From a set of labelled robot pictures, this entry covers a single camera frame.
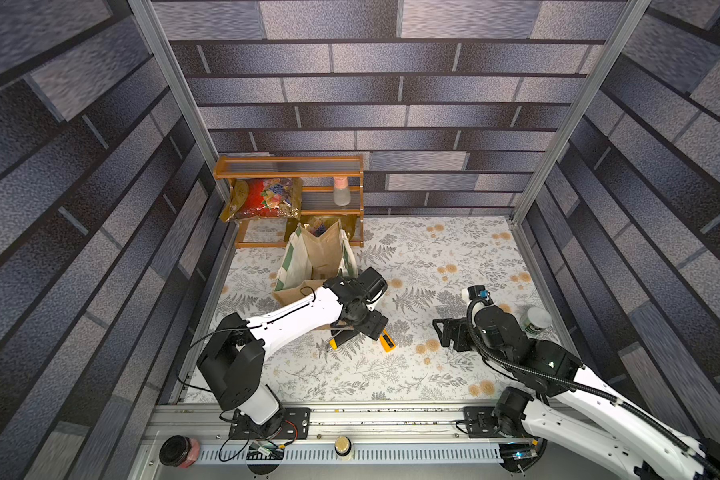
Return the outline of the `black yellow utility knife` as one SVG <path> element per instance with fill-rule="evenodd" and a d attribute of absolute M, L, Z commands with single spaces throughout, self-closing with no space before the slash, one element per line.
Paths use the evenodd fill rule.
<path fill-rule="evenodd" d="M 328 351 L 338 350 L 342 345 L 359 335 L 359 332 L 357 330 L 346 327 L 331 328 L 329 330 L 329 333 L 330 336 L 318 348 L 318 352 L 320 354 L 327 353 Z"/>

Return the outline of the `burlap green Christmas tote bag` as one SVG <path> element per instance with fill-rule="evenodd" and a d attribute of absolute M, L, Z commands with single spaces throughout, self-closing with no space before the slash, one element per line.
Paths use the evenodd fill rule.
<path fill-rule="evenodd" d="M 349 237 L 340 222 L 320 236 L 298 224 L 286 243 L 272 296 L 281 306 L 287 306 L 311 296 L 309 287 L 317 290 L 338 275 L 356 278 L 358 274 Z"/>

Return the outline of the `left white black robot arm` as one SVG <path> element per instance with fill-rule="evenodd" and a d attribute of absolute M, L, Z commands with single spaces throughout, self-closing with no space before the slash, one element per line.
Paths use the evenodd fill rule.
<path fill-rule="evenodd" d="M 388 288 L 373 268 L 358 277 L 337 275 L 276 311 L 243 318 L 226 316 L 203 338 L 196 366 L 221 409 L 237 411 L 255 439 L 274 436 L 285 409 L 261 381 L 264 363 L 278 350 L 324 326 L 338 326 L 378 340 L 388 319 L 376 309 Z"/>

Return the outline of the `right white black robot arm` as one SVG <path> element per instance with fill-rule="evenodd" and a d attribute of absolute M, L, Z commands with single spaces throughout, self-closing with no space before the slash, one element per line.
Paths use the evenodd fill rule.
<path fill-rule="evenodd" d="M 505 456 L 511 472 L 558 444 L 622 479 L 720 479 L 720 443 L 696 439 L 619 394 L 559 344 L 532 339 L 486 292 L 470 293 L 464 317 L 435 319 L 442 347 L 474 352 L 517 387 L 492 407 L 468 407 L 471 438 L 523 438 L 540 445 Z"/>

